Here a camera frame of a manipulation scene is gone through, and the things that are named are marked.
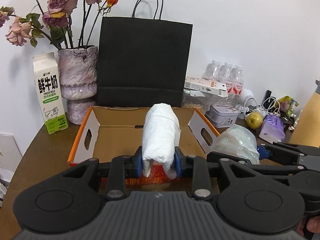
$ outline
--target white tissue roll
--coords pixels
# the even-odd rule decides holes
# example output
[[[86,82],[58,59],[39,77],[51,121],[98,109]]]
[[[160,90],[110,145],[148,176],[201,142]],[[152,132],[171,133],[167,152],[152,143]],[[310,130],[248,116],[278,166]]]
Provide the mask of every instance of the white tissue roll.
[[[170,179],[177,176],[171,165],[174,147],[180,140],[179,121],[171,106],[156,104],[146,115],[142,133],[143,175],[148,177],[153,161],[162,163],[164,172]]]

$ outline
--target cow illustration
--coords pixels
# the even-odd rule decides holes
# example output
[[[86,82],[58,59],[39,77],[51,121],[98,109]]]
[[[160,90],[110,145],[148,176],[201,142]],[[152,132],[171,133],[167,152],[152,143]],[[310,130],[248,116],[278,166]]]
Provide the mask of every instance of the cow illustration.
[[[45,111],[45,109],[43,109],[43,112],[44,112],[44,114],[45,114],[45,117],[46,117],[46,119],[49,121],[49,120],[51,120],[52,118],[55,118],[55,117],[57,117],[58,116],[58,108],[57,107],[55,107],[54,109],[52,109],[52,110],[50,110],[50,111]]]

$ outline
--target table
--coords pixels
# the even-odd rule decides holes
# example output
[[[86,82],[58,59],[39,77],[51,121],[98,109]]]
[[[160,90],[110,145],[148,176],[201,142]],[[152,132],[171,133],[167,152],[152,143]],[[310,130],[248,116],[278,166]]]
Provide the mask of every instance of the table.
[[[248,128],[242,119],[237,119],[236,123]],[[12,203],[15,197],[24,189],[69,168],[67,160],[79,127],[69,123],[68,129],[52,135],[48,134],[45,126],[39,130],[17,167],[5,196],[0,211],[1,240],[10,240],[20,232],[20,227],[12,212]],[[221,128],[218,129],[218,132],[222,133],[225,130],[226,128]],[[287,132],[285,141],[290,136],[291,133]],[[259,145],[266,142],[257,138],[257,143]],[[263,160],[261,163],[275,165],[270,160]],[[212,179],[212,186],[214,192],[218,191],[215,179]],[[178,184],[166,183],[161,186],[154,184],[138,188],[148,191],[188,190],[191,189],[191,180],[186,179],[185,182]]]

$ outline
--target textured ceramic vase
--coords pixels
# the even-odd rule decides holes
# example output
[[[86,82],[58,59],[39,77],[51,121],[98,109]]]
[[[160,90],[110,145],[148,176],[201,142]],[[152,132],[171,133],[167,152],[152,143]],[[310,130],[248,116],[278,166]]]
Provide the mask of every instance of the textured ceramic vase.
[[[67,99],[67,117],[81,124],[89,106],[94,106],[97,93],[98,47],[62,49],[59,55],[61,95]]]

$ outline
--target green label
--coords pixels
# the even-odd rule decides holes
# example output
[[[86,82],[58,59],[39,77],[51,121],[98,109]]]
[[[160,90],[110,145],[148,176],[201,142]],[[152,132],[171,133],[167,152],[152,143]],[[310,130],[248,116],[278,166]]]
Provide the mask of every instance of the green label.
[[[53,134],[57,131],[68,128],[68,123],[67,123],[65,114],[54,117],[48,121],[45,121],[44,124],[47,127],[49,134]]]
[[[49,99],[46,99],[46,100],[42,101],[42,103],[46,104],[46,103],[58,100],[58,98],[59,98],[59,96],[56,96],[54,98],[49,98]]]

